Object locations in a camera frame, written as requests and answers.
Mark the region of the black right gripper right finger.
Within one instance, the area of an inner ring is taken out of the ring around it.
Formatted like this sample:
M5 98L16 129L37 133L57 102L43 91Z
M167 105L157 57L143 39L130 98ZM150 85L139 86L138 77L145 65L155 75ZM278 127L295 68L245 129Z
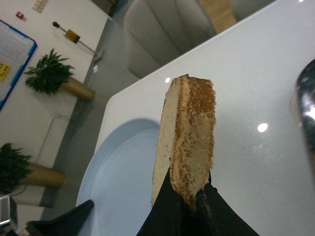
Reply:
M196 194L197 236L257 236L258 233L247 224L223 199L212 185L211 172L208 182Z

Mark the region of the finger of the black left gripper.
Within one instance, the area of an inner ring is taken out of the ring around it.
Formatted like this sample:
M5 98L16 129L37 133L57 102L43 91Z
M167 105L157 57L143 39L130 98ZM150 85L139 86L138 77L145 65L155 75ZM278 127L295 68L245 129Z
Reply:
M93 207L94 202L87 200L55 219L30 221L26 230L31 236L77 236Z

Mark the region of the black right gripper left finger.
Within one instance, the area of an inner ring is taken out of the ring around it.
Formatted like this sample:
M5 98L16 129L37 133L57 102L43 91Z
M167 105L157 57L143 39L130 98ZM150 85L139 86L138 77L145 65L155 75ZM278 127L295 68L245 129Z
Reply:
M188 212L182 196L174 191L170 171L164 178L150 214L137 233L138 236L195 236L195 220Z

